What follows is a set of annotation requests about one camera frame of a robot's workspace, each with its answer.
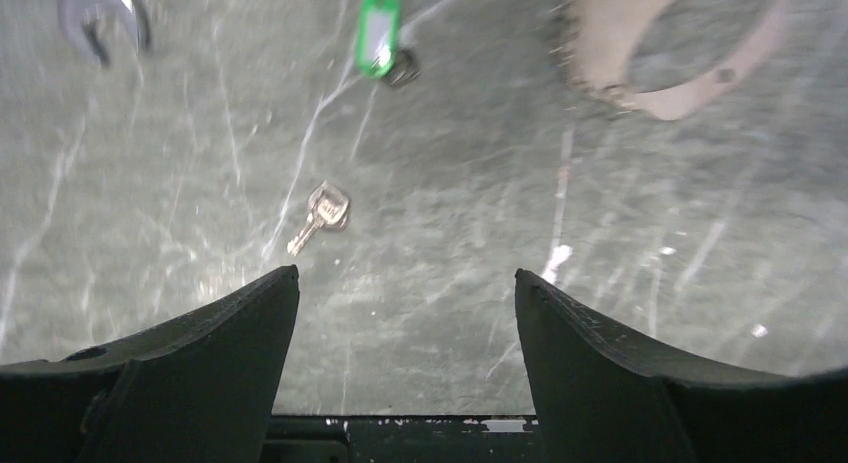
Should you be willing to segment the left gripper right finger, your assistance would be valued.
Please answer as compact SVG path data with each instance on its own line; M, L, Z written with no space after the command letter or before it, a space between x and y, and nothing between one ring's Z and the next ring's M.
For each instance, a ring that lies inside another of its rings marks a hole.
M790 377L662 343L540 276L515 275L533 405L552 462L843 462L847 373Z

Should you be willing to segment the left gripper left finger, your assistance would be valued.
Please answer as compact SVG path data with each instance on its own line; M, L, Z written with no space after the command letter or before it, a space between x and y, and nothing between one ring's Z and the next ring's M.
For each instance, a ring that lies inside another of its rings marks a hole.
M299 304L283 266L59 361L1 369L5 462L256 462Z

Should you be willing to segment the green key tag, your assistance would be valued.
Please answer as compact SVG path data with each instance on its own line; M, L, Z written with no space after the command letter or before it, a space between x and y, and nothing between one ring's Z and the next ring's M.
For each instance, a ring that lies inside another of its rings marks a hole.
M363 0L358 16L354 64L368 79L401 87L420 74L417 58L400 43L401 0Z

